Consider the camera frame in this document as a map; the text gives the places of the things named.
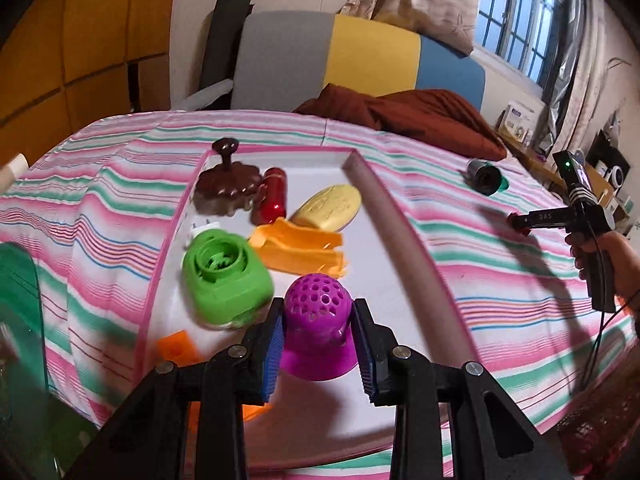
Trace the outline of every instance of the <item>brown knob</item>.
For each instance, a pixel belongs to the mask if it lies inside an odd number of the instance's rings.
[[[231,155],[238,149],[238,140],[232,137],[222,137],[214,142],[211,147],[222,157],[222,167],[225,171],[231,171]]]

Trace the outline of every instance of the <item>wooden desk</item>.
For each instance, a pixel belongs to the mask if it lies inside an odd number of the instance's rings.
[[[591,164],[587,164],[584,169],[587,172],[589,182],[591,182],[591,190],[598,199],[598,203],[606,207],[613,198],[613,186],[604,180],[602,175],[600,175]]]
[[[536,152],[531,148],[524,146],[509,134],[505,134],[500,131],[497,133],[509,151],[513,153],[529,173],[537,179],[553,182],[556,186],[559,186],[566,191],[566,184],[564,183],[564,180],[560,178],[560,175],[549,170],[549,168],[545,166],[545,163],[538,158]]]

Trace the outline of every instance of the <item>hand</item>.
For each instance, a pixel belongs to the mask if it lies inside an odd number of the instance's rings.
[[[575,267],[580,269],[580,279],[584,280],[587,265],[586,254],[596,251],[593,239],[585,241],[580,233],[572,233],[564,239],[571,245],[571,256],[575,258]],[[630,301],[640,288],[640,256],[636,254],[629,241],[620,233],[610,231],[598,237],[600,250],[607,251],[613,265],[614,288],[616,294],[626,302]],[[629,305],[634,311],[640,312],[640,294]]]

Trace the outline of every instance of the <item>red cloth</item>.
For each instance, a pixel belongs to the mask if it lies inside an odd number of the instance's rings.
[[[485,160],[507,155],[502,141],[465,98],[449,90],[408,90],[382,97],[329,84],[295,113],[359,124]]]

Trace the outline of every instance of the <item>striped bedsheet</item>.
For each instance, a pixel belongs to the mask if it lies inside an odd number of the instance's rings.
[[[559,200],[513,159],[497,164],[509,189],[485,197],[464,183],[465,157],[337,121],[249,111],[98,121],[47,153],[0,198],[0,241],[23,245],[37,265],[50,384],[61,399],[103,424],[142,375],[152,284],[174,212],[221,136],[359,150],[428,248],[482,364],[541,431],[567,411],[599,314],[561,230],[522,237],[504,221],[512,211]],[[628,317],[610,325],[599,374],[633,338]],[[444,449],[450,454],[447,439]],[[384,476],[389,457],[289,474]]]

